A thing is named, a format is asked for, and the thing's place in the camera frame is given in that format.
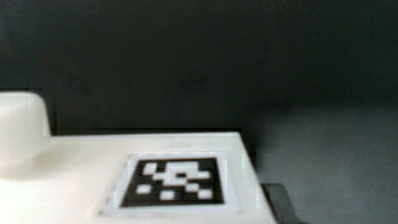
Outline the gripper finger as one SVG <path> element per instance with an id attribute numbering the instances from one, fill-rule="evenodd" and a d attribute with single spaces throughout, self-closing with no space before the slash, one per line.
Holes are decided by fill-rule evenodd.
<path id="1" fill-rule="evenodd" d="M 280 183 L 264 183 L 262 188 L 271 203 L 278 223 L 306 224 L 296 213 L 294 203 L 285 185 Z"/>

